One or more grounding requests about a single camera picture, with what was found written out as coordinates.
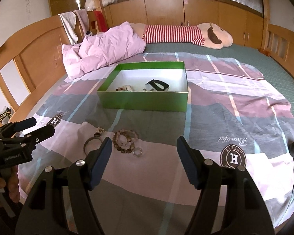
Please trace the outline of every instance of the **red striped shirt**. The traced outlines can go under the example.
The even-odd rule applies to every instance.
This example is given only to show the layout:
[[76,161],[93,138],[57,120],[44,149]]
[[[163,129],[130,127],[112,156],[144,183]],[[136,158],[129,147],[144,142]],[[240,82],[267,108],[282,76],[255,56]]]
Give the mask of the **red striped shirt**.
[[190,42],[203,46],[204,38],[197,26],[152,26],[146,28],[143,40],[148,43]]

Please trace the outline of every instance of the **plush toy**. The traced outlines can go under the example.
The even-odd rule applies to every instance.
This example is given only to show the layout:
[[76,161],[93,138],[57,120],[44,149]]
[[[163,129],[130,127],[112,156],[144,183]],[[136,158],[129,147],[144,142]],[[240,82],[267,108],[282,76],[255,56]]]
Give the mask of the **plush toy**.
[[221,49],[233,44],[232,36],[216,24],[202,23],[197,27],[201,30],[206,48]]
[[233,38],[227,31],[212,23],[197,26],[152,26],[137,23],[131,24],[131,27],[147,44],[190,42],[206,48],[220,49],[233,43]]

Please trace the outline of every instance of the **pink duvet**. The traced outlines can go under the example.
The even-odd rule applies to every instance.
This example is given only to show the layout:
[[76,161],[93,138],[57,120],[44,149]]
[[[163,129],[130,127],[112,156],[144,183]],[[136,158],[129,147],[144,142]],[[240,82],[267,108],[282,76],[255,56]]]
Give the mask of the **pink duvet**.
[[85,37],[81,44],[62,45],[63,64],[70,79],[143,53],[146,43],[128,22]]

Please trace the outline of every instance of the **green box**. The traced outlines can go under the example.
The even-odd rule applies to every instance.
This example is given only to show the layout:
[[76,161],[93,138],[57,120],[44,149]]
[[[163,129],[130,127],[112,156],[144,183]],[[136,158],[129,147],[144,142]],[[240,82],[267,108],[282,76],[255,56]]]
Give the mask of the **green box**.
[[[143,91],[152,79],[168,83],[168,91]],[[134,91],[115,90],[123,85],[133,86]],[[188,84],[184,62],[121,63],[97,93],[104,108],[186,112]]]

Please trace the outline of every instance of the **white wall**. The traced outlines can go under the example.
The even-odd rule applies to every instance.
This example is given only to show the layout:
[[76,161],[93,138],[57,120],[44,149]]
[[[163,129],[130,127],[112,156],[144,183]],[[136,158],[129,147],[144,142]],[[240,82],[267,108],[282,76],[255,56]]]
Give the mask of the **white wall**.
[[[0,46],[15,32],[39,20],[50,17],[48,0],[1,0]],[[28,96],[13,61],[0,70],[10,92],[18,104]],[[0,91],[0,111],[7,102]]]
[[289,0],[269,0],[270,23],[294,32],[294,7]]

